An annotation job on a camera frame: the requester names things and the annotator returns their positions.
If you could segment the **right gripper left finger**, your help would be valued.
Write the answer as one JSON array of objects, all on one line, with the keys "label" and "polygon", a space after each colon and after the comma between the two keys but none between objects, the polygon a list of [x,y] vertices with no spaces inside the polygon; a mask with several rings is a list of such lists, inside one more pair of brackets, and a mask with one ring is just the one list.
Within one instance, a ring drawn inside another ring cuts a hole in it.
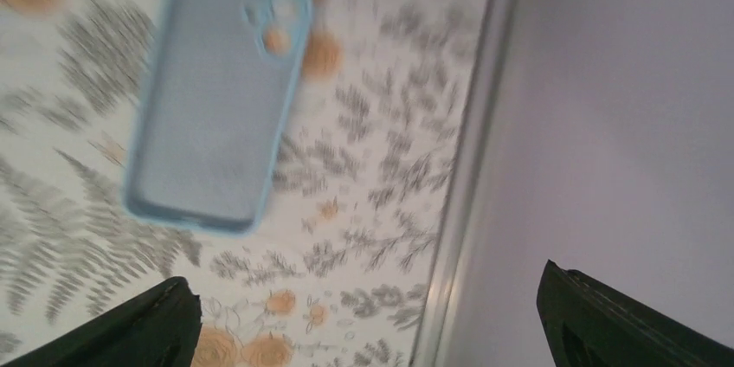
[{"label": "right gripper left finger", "polygon": [[5,365],[190,366],[202,325],[200,297],[174,276]]}]

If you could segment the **light blue phone case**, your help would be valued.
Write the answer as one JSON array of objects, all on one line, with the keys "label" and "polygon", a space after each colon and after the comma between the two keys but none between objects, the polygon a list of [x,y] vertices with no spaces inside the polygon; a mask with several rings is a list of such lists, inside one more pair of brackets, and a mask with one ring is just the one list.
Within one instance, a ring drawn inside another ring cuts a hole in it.
[{"label": "light blue phone case", "polygon": [[312,0],[162,0],[127,151],[139,219],[240,235],[261,220]]}]

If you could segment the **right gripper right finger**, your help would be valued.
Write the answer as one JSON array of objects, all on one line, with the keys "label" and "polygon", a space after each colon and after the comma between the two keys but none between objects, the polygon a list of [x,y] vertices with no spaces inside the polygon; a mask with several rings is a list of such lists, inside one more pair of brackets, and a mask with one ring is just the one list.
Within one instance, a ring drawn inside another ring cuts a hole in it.
[{"label": "right gripper right finger", "polygon": [[557,366],[733,364],[732,348],[554,261],[545,264],[536,306]]}]

